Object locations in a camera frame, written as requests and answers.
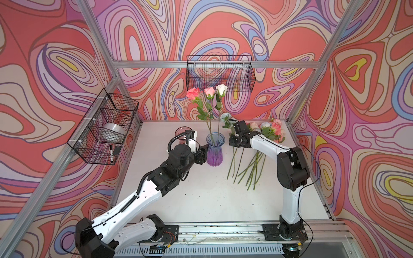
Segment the blue purple glass vase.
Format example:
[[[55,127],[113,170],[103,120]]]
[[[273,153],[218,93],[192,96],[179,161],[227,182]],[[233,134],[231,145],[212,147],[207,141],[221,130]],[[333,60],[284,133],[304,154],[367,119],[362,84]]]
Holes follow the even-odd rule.
[[[220,166],[223,162],[224,135],[219,132],[210,133],[206,137],[206,142],[208,144],[207,163],[212,167]]]

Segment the white rose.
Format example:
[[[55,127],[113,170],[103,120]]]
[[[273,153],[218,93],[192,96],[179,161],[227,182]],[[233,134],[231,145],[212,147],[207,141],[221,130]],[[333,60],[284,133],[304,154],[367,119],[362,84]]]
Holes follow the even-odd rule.
[[[221,114],[221,110],[223,107],[222,99],[226,96],[228,91],[228,87],[225,84],[219,84],[216,87],[216,106],[215,109]]]

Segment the light pink rose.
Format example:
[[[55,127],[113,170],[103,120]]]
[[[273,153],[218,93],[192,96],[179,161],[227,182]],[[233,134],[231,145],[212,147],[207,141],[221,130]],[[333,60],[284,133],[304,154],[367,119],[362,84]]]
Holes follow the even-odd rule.
[[[213,115],[213,106],[212,102],[215,97],[215,89],[214,87],[208,87],[204,89],[204,94],[205,94],[205,107],[206,107],[206,118],[207,118],[207,125],[209,132],[212,133],[212,120],[214,118]]]

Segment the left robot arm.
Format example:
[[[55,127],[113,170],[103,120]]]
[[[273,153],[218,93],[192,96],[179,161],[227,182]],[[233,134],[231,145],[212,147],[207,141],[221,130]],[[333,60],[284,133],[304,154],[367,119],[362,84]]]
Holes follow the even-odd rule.
[[[167,242],[165,224],[157,215],[149,215],[133,225],[129,222],[186,180],[194,164],[206,162],[208,146],[200,145],[196,137],[196,131],[187,130],[172,138],[167,145],[167,160],[146,173],[137,190],[103,215],[77,223],[75,247],[80,257],[112,258],[141,241]]]

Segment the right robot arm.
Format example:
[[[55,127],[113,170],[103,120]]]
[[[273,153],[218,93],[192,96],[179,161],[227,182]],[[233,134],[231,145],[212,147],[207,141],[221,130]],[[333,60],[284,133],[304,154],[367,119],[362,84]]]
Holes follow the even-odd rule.
[[[229,144],[236,148],[251,148],[276,161],[276,176],[284,188],[283,208],[276,232],[283,240],[304,235],[303,219],[300,214],[300,195],[306,186],[310,173],[303,150],[286,147],[269,139],[264,133],[250,131],[245,121],[234,124],[235,134]]]

